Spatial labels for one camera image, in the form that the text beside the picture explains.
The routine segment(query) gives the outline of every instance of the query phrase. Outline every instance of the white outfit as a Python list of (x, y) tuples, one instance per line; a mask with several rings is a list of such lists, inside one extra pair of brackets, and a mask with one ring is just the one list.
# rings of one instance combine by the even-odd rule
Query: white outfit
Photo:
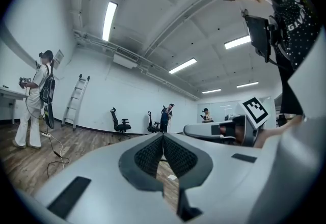
[(23, 106), (23, 114), (20, 118), (20, 125), (15, 137), (15, 141), (19, 146), (26, 145), (28, 120), (31, 118), (30, 144), (35, 147), (41, 147), (39, 117), (40, 110), (43, 108), (43, 102), (40, 99), (40, 91), (48, 78), (45, 66), (48, 66), (49, 71), (51, 71), (50, 64), (42, 65), (38, 69), (33, 79), (33, 82), (37, 84), (38, 87), (30, 89), (26, 104)]

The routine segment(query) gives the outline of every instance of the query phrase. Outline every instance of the white pants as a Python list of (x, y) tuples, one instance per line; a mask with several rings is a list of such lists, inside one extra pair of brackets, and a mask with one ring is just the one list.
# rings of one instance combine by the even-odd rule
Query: white pants
[(20, 125), (15, 137), (15, 141), (19, 146), (26, 144), (28, 121), (31, 118), (30, 144), (35, 147), (41, 147), (39, 116), (39, 109), (31, 108), (30, 106), (27, 108), (26, 104), (24, 104), (24, 111), (20, 118)]

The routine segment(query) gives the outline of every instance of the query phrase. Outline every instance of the person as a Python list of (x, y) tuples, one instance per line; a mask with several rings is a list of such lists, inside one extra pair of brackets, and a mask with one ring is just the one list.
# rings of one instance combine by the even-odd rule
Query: person
[(204, 113), (205, 113), (205, 116), (202, 117), (203, 118), (202, 123), (212, 123), (212, 122), (214, 122), (213, 118), (211, 117), (210, 112), (208, 111), (207, 108), (204, 109)]
[(160, 128), (163, 132), (168, 132), (168, 123), (169, 120), (172, 117), (172, 108), (174, 107), (174, 104), (170, 104), (168, 108), (163, 108), (161, 111), (161, 124)]
[(40, 99), (40, 91), (42, 90), (46, 79), (49, 77), (51, 72), (51, 63), (53, 60), (52, 51), (47, 50), (41, 56), (42, 65), (37, 70), (33, 82), (20, 83), (21, 88), (30, 88), (29, 96), (24, 104), (22, 116), (20, 118), (20, 125), (17, 130), (13, 145), (18, 148), (26, 148), (26, 132), (28, 127), (28, 120), (31, 118), (31, 131), (30, 131), (30, 142), (28, 146), (40, 149), (40, 130), (39, 130), (39, 115), (40, 110), (43, 108), (43, 102)]
[[(283, 88), (281, 113), (296, 115), (296, 117), (281, 127), (260, 130), (255, 147), (262, 148), (267, 138), (274, 135), (281, 135), (284, 131), (300, 124), (303, 120), (302, 108), (289, 86), (288, 80), (304, 61), (310, 48), (316, 41), (321, 29), (321, 22), (310, 0), (256, 1), (266, 1), (272, 5), (275, 12), (274, 17), (282, 30), (286, 53), (282, 53), (277, 46), (274, 47), (277, 64), (286, 68), (279, 67)], [(238, 142), (241, 143), (243, 139), (243, 127), (240, 126), (236, 129), (236, 135)]]

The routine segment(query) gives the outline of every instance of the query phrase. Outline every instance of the wooden floor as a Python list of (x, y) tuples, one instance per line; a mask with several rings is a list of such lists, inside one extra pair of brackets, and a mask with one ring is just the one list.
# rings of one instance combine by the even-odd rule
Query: wooden floor
[[(56, 161), (58, 158), (53, 153), (49, 139), (41, 136), (42, 148), (39, 150), (27, 147), (19, 149), (12, 145), (15, 138), (19, 123), (15, 125), (0, 125), (0, 158), (2, 159), (5, 172), (14, 187), (24, 190), (28, 194), (35, 192), (48, 180), (46, 168), (49, 162)], [(46, 124), (40, 121), (40, 131), (46, 132)], [(111, 136), (110, 133), (102, 133), (77, 128), (74, 132), (71, 126), (61, 127), (56, 122), (55, 129), (48, 131), (64, 146), (62, 151), (63, 157), (68, 157), (70, 164), (81, 158), (86, 153), (108, 144), (119, 142), (119, 135)], [(61, 145), (54, 139), (52, 140), (53, 148), (59, 152)], [(48, 173), (51, 176), (62, 170), (61, 163), (51, 164)], [(165, 199), (174, 211), (178, 202), (178, 179), (168, 179), (169, 175), (174, 175), (167, 162), (160, 162), (157, 171), (157, 180), (164, 184)]]

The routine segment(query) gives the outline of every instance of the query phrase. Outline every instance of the ladder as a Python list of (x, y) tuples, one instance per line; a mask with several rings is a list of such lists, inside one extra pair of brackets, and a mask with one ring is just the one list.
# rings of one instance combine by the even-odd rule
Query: ladder
[[(78, 119), (78, 115), (79, 115), (79, 110), (80, 110), (80, 105), (82, 104), (82, 98), (86, 89), (86, 86), (88, 84), (90, 80), (90, 77), (87, 77), (87, 79), (82, 78), (82, 74), (79, 75), (79, 78), (77, 80), (77, 83), (72, 91), (72, 94), (69, 98), (68, 104), (67, 104), (67, 108), (65, 110), (65, 113), (63, 115), (62, 118), (62, 123), (61, 123), (61, 127), (63, 127), (66, 123), (66, 120), (70, 120), (73, 122), (73, 131), (76, 130), (76, 123), (77, 123), (77, 119)], [(75, 115), (73, 116), (73, 118), (69, 118), (67, 117), (68, 111), (69, 110), (75, 110)]]

